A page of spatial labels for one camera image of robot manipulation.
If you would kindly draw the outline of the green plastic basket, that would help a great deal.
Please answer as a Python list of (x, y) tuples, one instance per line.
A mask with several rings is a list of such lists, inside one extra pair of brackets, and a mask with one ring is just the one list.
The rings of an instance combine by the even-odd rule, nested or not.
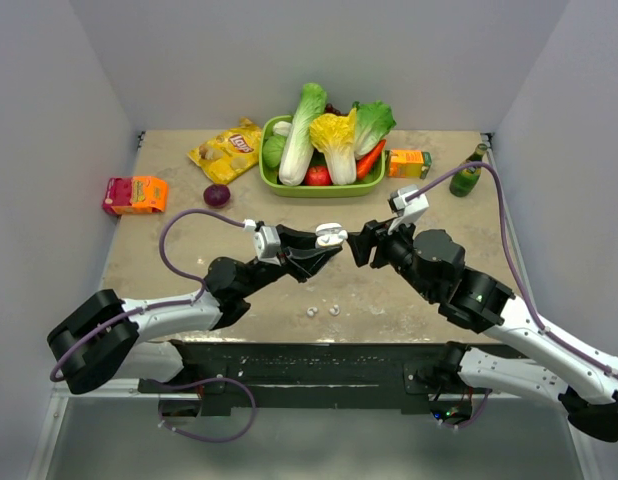
[(351, 185), (330, 186), (286, 186), (278, 181), (276, 169), (269, 168), (264, 164), (260, 156), (259, 173), (265, 185), (275, 194), (290, 198), (350, 198), (360, 197), (371, 193), (385, 177), (386, 153), (382, 151), (373, 168), (362, 181), (356, 181)]

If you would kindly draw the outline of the orange carrot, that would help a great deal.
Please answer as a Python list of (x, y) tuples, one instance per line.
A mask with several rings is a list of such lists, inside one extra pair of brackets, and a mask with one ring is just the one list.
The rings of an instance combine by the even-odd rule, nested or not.
[(378, 158), (382, 155), (386, 140), (382, 139), (372, 150), (357, 162), (356, 175), (359, 181), (362, 181), (374, 167)]

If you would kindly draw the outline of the green leafy cabbage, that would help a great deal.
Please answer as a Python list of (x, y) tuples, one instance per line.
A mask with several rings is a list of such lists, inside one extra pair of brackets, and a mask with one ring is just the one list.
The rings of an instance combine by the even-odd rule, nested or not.
[(391, 106), (382, 101), (356, 101), (352, 107), (356, 110), (354, 154), (360, 160), (389, 134), (396, 121)]

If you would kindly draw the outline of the green napa cabbage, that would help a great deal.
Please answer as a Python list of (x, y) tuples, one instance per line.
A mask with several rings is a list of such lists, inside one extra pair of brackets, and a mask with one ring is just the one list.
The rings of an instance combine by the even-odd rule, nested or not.
[(307, 83), (303, 86), (278, 172), (283, 185), (298, 186), (304, 180), (314, 151), (310, 139), (310, 126), (324, 113), (326, 104), (327, 93), (322, 86), (317, 83)]

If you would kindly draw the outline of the green Perrier glass bottle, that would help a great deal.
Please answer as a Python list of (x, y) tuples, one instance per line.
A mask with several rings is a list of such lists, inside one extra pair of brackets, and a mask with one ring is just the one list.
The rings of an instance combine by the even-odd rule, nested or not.
[[(481, 162), (488, 150), (488, 146), (484, 143), (479, 143), (474, 152), (466, 158), (463, 165)], [(454, 174), (449, 184), (449, 191), (456, 197), (466, 197), (469, 195), (481, 176), (482, 168), (479, 166), (469, 166)]]

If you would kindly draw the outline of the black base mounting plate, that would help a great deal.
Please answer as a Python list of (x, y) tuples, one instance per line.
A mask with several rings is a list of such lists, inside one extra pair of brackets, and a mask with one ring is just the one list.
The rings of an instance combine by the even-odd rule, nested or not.
[(432, 398), (477, 394), (451, 369), (445, 344), (179, 343), (184, 369), (166, 386), (139, 390), (202, 395), (204, 415), (256, 405), (292, 409), (387, 409), (426, 414)]

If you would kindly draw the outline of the purple red onion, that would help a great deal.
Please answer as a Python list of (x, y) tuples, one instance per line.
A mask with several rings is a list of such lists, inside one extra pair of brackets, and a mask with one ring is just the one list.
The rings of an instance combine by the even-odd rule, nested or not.
[(223, 208), (231, 200), (230, 189), (226, 185), (212, 184), (203, 191), (203, 201), (211, 208)]

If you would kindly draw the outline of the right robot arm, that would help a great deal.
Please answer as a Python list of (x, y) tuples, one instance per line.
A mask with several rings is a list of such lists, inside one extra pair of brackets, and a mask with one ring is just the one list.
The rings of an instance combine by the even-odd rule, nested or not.
[(524, 299), (465, 264), (465, 250), (443, 230), (390, 232), (375, 220), (349, 236), (357, 266), (389, 265), (450, 323), (519, 352), (514, 359), (449, 342), (416, 377), (448, 393), (488, 389), (557, 407), (579, 431), (618, 441), (618, 357), (587, 347), (561, 329), (537, 325)]

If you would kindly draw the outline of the orange juice carton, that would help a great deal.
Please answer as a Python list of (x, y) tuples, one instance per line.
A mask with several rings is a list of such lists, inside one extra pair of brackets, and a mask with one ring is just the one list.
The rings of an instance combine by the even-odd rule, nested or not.
[(387, 154), (387, 175), (393, 178), (425, 179), (432, 164), (429, 152), (422, 150), (390, 149)]

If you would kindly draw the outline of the white square charging case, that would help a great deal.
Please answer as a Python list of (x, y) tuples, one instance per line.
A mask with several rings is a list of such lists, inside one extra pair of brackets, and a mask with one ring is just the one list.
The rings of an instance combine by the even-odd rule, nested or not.
[(315, 246), (317, 248), (341, 246), (348, 239), (347, 230), (335, 222), (318, 225), (315, 229), (315, 235)]

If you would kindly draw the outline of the dark red grapes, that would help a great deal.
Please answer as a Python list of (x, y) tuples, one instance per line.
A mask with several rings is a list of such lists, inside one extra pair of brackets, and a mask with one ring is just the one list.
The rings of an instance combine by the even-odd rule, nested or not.
[(325, 112), (326, 113), (330, 113), (330, 114), (334, 114), (334, 115), (337, 115), (337, 116), (341, 116), (342, 115), (341, 111), (338, 110), (337, 108), (335, 108), (331, 103), (328, 103), (325, 106)]

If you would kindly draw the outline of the yellow napa cabbage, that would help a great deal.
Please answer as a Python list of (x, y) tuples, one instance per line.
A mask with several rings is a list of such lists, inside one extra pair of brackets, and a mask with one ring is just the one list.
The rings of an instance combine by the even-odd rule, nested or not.
[(311, 143), (324, 156), (334, 185), (349, 185), (356, 180), (356, 117), (357, 110), (353, 108), (346, 116), (327, 113), (310, 124)]

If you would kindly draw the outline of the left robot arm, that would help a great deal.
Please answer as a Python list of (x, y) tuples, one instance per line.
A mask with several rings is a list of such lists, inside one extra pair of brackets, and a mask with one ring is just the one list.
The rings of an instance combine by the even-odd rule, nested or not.
[(341, 251), (348, 237), (337, 223), (313, 233), (283, 225), (246, 227), (253, 233), (255, 258), (216, 258), (197, 291), (154, 300), (121, 299), (112, 289), (91, 295), (48, 334), (57, 362), (52, 380), (65, 382), (73, 394), (89, 393), (122, 375), (145, 343), (232, 326), (249, 310), (247, 297), (285, 275), (307, 281)]

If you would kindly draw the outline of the white garlic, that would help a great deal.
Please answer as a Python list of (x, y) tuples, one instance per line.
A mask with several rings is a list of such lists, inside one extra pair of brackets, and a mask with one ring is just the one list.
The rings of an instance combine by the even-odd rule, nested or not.
[(287, 138), (290, 135), (292, 123), (289, 121), (277, 121), (272, 127), (272, 133)]

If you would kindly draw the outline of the yellow Lays chips bag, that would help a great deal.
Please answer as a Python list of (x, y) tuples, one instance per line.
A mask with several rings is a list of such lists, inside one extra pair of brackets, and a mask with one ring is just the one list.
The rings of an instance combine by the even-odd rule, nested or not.
[(259, 163), (262, 129), (246, 117), (187, 154), (215, 184), (228, 185)]

